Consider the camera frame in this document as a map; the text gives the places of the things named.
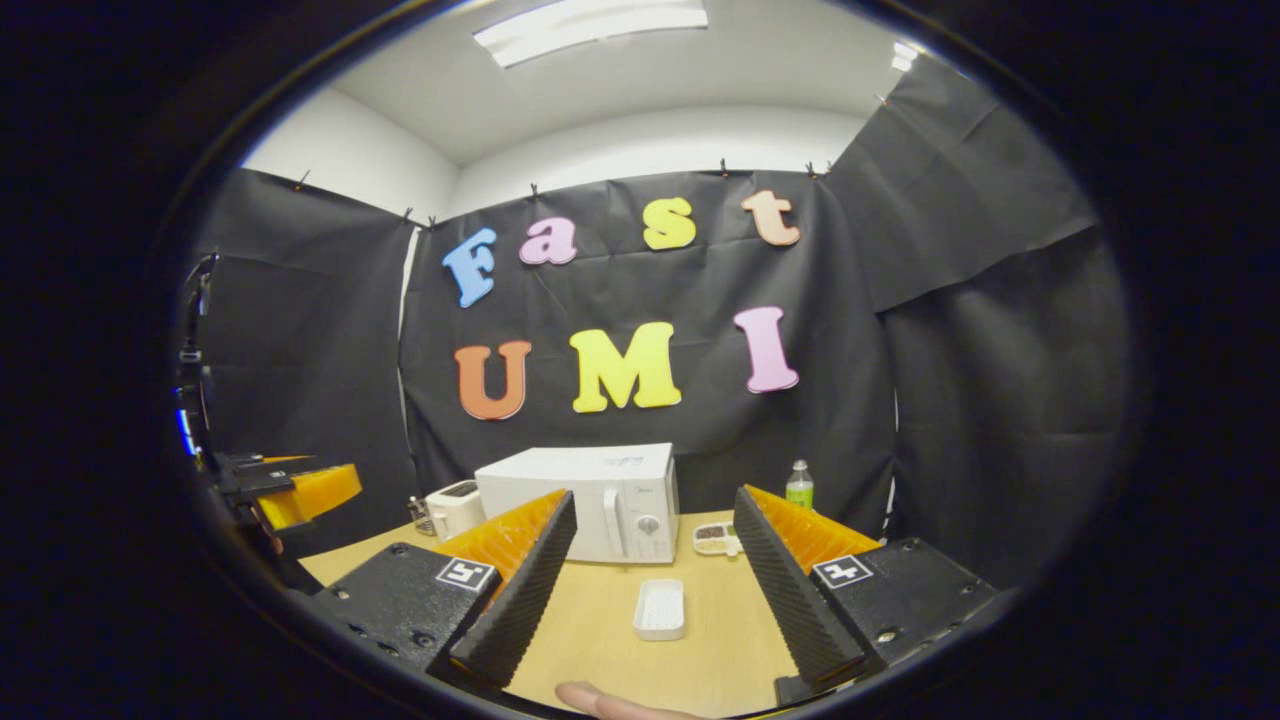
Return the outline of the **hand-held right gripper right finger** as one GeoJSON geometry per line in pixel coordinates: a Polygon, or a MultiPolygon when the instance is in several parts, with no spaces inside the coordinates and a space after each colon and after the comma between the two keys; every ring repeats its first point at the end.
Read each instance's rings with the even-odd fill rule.
{"type": "Polygon", "coordinates": [[[924,539],[882,544],[754,486],[737,491],[733,527],[810,694],[931,650],[998,598],[924,539]]]}

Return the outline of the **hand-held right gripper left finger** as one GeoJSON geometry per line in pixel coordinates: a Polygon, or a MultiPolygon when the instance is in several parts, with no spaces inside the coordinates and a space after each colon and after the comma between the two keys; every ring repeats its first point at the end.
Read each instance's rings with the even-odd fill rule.
{"type": "Polygon", "coordinates": [[[381,682],[499,698],[529,651],[577,532],[570,489],[433,547],[388,542],[292,591],[324,650],[381,682]]]}

